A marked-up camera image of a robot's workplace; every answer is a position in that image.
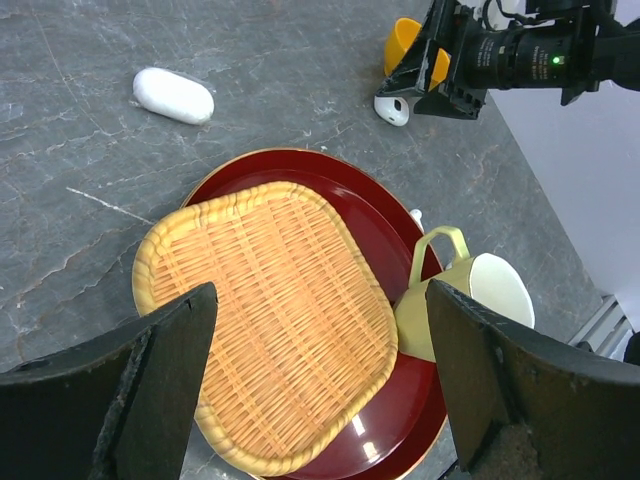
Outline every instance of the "mug handle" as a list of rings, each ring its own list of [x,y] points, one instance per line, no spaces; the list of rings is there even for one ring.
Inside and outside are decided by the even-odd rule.
[[[462,231],[459,228],[449,227],[447,225],[436,227],[416,242],[416,246],[413,249],[411,273],[409,274],[409,288],[420,283],[422,279],[424,256],[427,253],[427,246],[438,235],[446,235],[453,244],[455,256],[453,258],[452,265],[469,258],[470,255],[469,249],[467,248],[467,242],[464,240],[464,235],[462,235]]]

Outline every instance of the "white cylindrical object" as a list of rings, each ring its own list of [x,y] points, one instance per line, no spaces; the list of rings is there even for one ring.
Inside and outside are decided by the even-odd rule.
[[[213,114],[213,97],[202,85],[162,68],[145,68],[133,79],[133,95],[147,110],[191,125]]]

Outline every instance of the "gray table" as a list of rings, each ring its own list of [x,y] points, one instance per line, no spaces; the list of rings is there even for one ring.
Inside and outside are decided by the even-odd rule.
[[[473,252],[519,270],[536,328],[569,339],[600,298],[493,102],[477,122],[414,117],[402,129],[371,108],[394,19],[425,9],[418,0],[2,2],[0,371],[135,315],[131,264],[149,226],[226,160],[281,145],[363,168],[421,208],[426,228],[462,227]],[[215,90],[207,126],[132,103],[133,76],[151,65]],[[444,435],[412,478],[434,478],[452,457]],[[183,477],[246,478],[198,432]]]

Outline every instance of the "pale yellow mug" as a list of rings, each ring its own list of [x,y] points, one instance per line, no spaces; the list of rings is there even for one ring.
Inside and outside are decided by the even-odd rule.
[[[427,246],[438,235],[451,239],[455,257],[450,269],[421,281]],[[457,288],[485,307],[533,328],[535,314],[531,297],[518,272],[503,258],[491,253],[469,255],[460,229],[434,228],[416,243],[413,252],[409,289],[396,303],[394,314],[398,325],[398,350],[406,355],[435,362],[425,293],[429,282],[437,278]]]

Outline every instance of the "yellow cup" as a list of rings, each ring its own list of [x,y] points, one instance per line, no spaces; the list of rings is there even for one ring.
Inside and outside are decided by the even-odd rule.
[[[388,77],[398,66],[400,61],[420,33],[422,25],[412,18],[402,17],[396,20],[387,43],[384,46],[384,74]],[[438,50],[436,64],[431,74],[429,90],[433,90],[447,78],[449,72],[449,55],[442,49]]]
[[[384,46],[384,74],[389,76],[398,66],[407,50],[418,36],[422,25],[412,18],[399,18]]]
[[[421,281],[427,246],[438,235],[449,237],[455,258],[453,266],[435,277]],[[462,232],[455,227],[433,229],[416,243],[409,276],[409,289],[394,308],[398,326],[398,350],[405,355],[435,362],[427,300],[429,282],[437,278],[454,286],[496,313],[529,328],[535,325],[531,297],[518,272],[503,258],[483,253],[469,255]]]

